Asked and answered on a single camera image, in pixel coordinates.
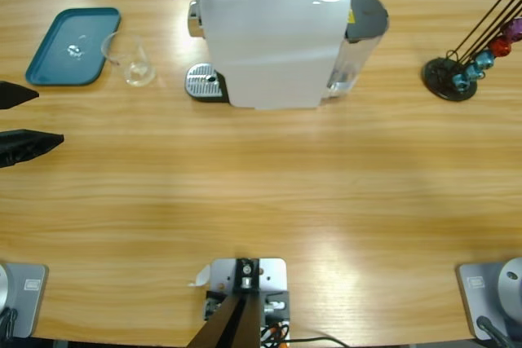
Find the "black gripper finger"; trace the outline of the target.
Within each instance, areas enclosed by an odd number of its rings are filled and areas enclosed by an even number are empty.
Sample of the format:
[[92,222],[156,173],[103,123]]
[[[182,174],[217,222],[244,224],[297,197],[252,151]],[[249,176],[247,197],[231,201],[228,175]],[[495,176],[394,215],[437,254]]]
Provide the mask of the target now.
[[39,93],[28,87],[8,81],[0,82],[0,109],[7,110],[39,97]]
[[30,161],[56,148],[64,141],[62,134],[36,130],[9,130],[1,132],[1,167]]

